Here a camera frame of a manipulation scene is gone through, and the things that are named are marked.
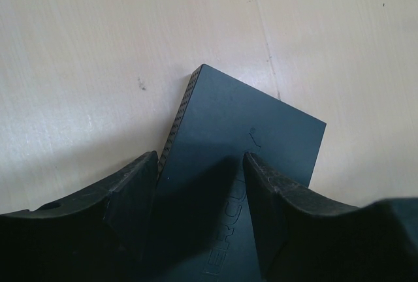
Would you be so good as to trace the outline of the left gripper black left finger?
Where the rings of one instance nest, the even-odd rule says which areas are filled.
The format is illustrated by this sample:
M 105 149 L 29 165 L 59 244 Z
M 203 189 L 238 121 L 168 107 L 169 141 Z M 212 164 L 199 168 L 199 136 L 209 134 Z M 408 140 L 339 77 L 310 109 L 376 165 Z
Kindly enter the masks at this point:
M 124 281 L 146 245 L 158 175 L 148 151 L 71 195 L 1 216 L 2 281 Z

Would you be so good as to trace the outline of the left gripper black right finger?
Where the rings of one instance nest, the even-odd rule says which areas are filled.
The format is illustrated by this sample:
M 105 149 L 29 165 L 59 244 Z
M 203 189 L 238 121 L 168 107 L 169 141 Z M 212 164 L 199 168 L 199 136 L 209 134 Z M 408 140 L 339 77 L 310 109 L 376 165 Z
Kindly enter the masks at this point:
M 365 207 L 320 195 L 254 153 L 243 159 L 261 276 L 267 281 L 416 281 L 417 199 Z

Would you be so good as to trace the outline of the black network switch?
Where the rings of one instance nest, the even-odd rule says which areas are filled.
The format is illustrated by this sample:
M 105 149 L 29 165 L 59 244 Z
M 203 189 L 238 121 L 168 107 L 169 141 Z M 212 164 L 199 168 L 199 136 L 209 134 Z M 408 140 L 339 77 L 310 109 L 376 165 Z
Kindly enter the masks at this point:
M 192 75 L 159 160 L 144 281 L 260 281 L 242 160 L 309 185 L 326 125 L 208 65 Z

